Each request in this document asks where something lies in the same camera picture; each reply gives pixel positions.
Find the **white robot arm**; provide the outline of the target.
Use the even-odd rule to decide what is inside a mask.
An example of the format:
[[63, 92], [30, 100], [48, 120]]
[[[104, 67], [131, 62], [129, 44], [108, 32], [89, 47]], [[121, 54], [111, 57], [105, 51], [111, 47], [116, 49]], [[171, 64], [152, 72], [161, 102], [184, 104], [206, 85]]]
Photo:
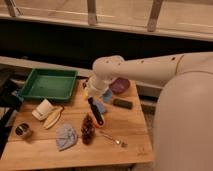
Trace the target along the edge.
[[154, 118], [153, 171], [213, 171], [213, 51], [93, 62], [88, 94], [122, 77], [160, 86]]

